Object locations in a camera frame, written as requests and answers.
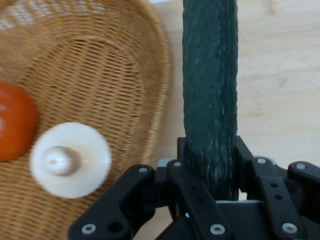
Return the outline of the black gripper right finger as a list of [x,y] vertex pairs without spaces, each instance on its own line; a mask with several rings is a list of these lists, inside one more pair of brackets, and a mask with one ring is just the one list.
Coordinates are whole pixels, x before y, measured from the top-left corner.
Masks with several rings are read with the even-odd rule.
[[263,202],[274,240],[320,238],[320,168],[296,161],[287,169],[266,157],[255,157],[240,136],[235,138],[240,190]]

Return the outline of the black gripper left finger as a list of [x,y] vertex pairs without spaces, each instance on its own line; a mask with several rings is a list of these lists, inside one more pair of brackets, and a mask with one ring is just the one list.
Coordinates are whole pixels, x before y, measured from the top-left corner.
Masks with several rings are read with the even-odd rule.
[[129,167],[69,228],[70,240],[131,240],[168,207],[172,223],[161,240],[232,240],[234,231],[202,180],[185,162],[186,141],[166,166]]

